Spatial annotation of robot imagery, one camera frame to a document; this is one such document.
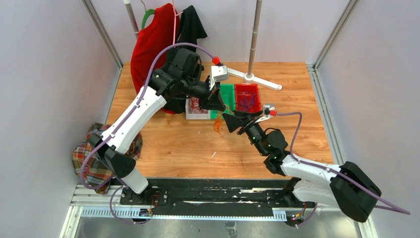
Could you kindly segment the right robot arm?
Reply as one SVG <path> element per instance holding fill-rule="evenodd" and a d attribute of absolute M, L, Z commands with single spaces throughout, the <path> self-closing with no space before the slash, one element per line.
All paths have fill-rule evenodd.
<path fill-rule="evenodd" d="M 314 202 L 339 208 L 357 222 L 365 222 L 382 195 L 379 187 L 353 162 L 323 164 L 299 157 L 292 152 L 280 129 L 260 126 L 274 114 L 235 111 L 223 113 L 229 132 L 246 134 L 250 143 L 273 174 L 292 177 L 283 189 L 283 200 L 291 207 Z"/>

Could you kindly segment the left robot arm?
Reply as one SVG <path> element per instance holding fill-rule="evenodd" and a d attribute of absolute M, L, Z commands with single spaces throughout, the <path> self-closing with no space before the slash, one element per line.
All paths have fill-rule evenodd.
<path fill-rule="evenodd" d="M 136 168 L 135 159 L 126 155 L 130 144 L 152 116 L 174 98 L 193 97 L 198 99 L 200 109 L 225 111 L 219 91 L 220 82 L 228 79 L 228 70 L 217 58 L 213 63 L 209 78 L 202 81 L 200 56 L 186 48 L 177 50 L 164 66 L 152 66 L 139 94 L 117 121 L 101 135 L 90 137 L 97 160 L 131 189 L 138 204 L 148 204 L 152 192 L 149 182 Z"/>

